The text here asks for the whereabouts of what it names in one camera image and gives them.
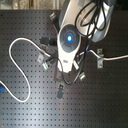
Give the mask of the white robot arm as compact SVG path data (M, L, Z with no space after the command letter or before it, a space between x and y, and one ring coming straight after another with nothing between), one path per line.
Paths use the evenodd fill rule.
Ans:
M102 40L109 29L115 0L65 0L59 18L57 36L58 69L65 75L72 70L81 40L87 38L76 77L82 78L82 68L91 42Z

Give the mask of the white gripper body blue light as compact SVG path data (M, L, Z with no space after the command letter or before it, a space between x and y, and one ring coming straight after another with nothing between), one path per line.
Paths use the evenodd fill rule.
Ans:
M77 33L74 25L68 24L60 29L57 37L58 58L61 61L58 65L60 71L71 71L80 44L81 36Z

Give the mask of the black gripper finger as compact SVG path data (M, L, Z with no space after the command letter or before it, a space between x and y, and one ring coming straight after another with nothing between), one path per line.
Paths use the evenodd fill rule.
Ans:
M59 70L56 71L55 80L57 82L63 81L62 72L60 72Z
M58 91L57 91L57 98L58 99L62 99L63 98L64 87L65 87L65 84L63 82L59 83Z

